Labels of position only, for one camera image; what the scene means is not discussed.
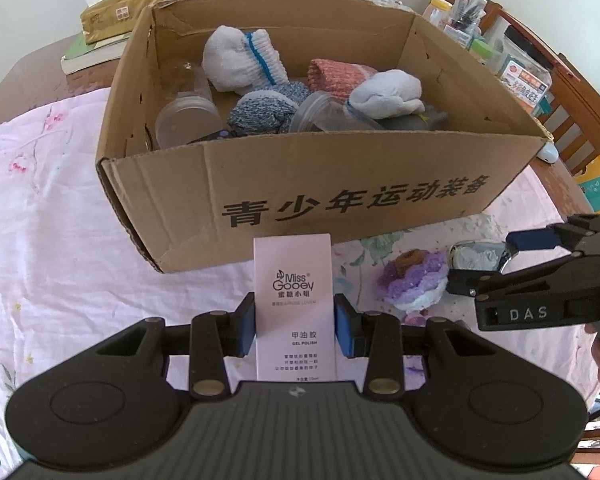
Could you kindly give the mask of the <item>purple crochet flower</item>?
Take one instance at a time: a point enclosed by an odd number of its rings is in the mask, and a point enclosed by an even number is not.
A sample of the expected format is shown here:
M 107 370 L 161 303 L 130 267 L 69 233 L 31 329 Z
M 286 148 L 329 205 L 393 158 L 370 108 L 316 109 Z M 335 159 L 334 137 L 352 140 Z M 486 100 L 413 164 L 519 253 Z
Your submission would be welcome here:
M 377 296 L 405 314 L 437 304 L 448 284 L 445 252 L 411 249 L 389 261 L 376 281 Z

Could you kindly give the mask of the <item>wooden chair right side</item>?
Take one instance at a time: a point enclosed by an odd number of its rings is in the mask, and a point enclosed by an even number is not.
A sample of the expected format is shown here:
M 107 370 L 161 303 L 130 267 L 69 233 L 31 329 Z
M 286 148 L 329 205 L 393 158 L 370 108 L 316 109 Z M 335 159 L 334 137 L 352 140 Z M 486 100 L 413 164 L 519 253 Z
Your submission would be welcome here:
M 493 1 L 486 4 L 486 32 L 513 26 L 550 64 L 553 85 L 538 121 L 552 134 L 560 159 L 576 176 L 600 155 L 600 95 L 563 54 L 558 54 L 518 18 Z

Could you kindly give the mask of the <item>brown cardboard box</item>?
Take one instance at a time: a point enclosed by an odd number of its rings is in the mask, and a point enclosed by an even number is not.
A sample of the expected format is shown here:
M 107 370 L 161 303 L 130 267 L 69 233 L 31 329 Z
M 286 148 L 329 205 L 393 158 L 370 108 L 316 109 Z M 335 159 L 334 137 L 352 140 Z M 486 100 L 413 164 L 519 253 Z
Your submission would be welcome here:
M 267 32 L 291 78 L 326 58 L 403 70 L 423 113 L 382 126 L 325 92 L 215 93 L 214 122 L 184 105 L 184 63 L 212 32 Z M 419 15 L 364 0 L 178 0 L 145 10 L 118 66 L 96 152 L 137 250 L 164 273 L 247 260 L 262 236 L 334 242 L 476 214 L 542 148 L 535 120 L 469 52 Z

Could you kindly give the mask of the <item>grey cat toy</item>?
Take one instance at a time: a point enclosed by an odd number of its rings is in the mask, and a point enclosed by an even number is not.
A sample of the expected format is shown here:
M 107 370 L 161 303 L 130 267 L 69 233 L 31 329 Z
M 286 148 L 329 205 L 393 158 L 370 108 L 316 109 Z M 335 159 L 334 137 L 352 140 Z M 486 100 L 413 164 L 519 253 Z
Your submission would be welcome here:
M 449 116 L 443 110 L 426 105 L 421 113 L 378 119 L 377 122 L 386 130 L 438 131 L 445 128 L 448 120 Z

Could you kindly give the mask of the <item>labelled plastic container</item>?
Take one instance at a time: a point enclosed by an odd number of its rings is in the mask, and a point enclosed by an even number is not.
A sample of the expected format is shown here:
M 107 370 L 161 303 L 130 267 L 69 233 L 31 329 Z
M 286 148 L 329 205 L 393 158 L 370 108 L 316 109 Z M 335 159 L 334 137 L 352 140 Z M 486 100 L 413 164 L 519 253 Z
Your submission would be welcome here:
M 552 66 L 521 32 L 509 25 L 494 42 L 494 75 L 531 115 L 553 84 Z

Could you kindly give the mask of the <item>light blue sock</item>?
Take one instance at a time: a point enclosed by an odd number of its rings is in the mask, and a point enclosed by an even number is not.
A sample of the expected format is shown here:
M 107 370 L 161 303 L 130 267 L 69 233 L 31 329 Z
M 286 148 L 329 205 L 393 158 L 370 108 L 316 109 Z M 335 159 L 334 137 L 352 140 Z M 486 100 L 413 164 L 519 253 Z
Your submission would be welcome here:
M 422 113 L 422 84 L 404 70 L 376 73 L 359 84 L 348 99 L 351 107 L 372 119 Z

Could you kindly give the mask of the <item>clear plastic jar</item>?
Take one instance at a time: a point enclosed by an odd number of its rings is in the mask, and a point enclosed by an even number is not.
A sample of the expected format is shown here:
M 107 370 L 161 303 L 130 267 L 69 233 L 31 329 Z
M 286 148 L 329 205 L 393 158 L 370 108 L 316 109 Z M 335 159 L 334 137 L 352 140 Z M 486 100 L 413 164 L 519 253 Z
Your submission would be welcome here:
M 182 58 L 169 62 L 161 72 L 161 84 L 168 102 L 156 118 L 159 148 L 176 148 L 223 129 L 208 78 L 198 64 Z

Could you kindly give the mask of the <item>blue speckled sock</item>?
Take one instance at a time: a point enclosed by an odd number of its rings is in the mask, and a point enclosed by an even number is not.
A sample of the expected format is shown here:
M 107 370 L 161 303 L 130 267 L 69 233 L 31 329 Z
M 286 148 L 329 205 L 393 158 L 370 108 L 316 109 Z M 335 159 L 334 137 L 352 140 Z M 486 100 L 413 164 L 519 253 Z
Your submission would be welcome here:
M 309 87 L 300 81 L 255 88 L 230 110 L 227 125 L 242 134 L 287 133 L 292 118 L 310 94 Z

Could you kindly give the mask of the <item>clear pen holder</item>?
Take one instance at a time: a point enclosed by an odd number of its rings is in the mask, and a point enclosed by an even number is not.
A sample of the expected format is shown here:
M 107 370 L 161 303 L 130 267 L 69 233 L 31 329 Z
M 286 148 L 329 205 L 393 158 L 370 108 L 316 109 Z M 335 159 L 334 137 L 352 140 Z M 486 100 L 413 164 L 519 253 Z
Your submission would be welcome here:
M 480 21 L 486 15 L 486 0 L 454 0 L 442 32 L 468 49 Z

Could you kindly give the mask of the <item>pink knitted sock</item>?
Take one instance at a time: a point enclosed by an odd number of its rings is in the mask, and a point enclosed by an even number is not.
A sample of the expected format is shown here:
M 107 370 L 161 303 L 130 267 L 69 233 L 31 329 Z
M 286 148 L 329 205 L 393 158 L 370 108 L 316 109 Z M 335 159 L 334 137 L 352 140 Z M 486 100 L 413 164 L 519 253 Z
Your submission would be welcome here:
M 340 102 L 346 102 L 351 92 L 377 73 L 373 67 L 314 58 L 309 64 L 306 81 L 311 91 L 324 91 Z

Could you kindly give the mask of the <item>white blue striped sock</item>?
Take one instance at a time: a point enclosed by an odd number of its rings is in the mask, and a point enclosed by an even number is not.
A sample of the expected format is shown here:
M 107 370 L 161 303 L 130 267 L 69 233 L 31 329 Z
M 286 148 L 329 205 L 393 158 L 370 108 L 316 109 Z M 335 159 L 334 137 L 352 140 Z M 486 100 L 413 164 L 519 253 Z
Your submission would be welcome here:
M 221 25 L 204 45 L 201 67 L 217 92 L 244 94 L 289 81 L 280 54 L 265 29 L 243 32 Z

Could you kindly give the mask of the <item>thick white book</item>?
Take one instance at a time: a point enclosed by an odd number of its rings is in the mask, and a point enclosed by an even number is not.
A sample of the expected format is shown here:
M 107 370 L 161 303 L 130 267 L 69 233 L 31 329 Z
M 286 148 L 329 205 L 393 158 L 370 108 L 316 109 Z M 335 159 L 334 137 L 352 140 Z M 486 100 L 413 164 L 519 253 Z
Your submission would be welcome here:
M 71 75 L 121 58 L 130 36 L 131 34 L 127 32 L 94 44 L 87 44 L 83 36 L 76 36 L 74 43 L 60 59 L 62 72 Z

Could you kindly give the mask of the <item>yellow tissue pack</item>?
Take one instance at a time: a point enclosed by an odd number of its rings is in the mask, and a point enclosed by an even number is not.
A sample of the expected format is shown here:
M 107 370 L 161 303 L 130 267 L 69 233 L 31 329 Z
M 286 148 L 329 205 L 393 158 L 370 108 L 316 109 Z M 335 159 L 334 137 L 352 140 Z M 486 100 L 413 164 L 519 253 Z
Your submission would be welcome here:
M 114 38 L 130 32 L 148 6 L 162 0 L 85 0 L 86 9 L 80 19 L 87 44 Z

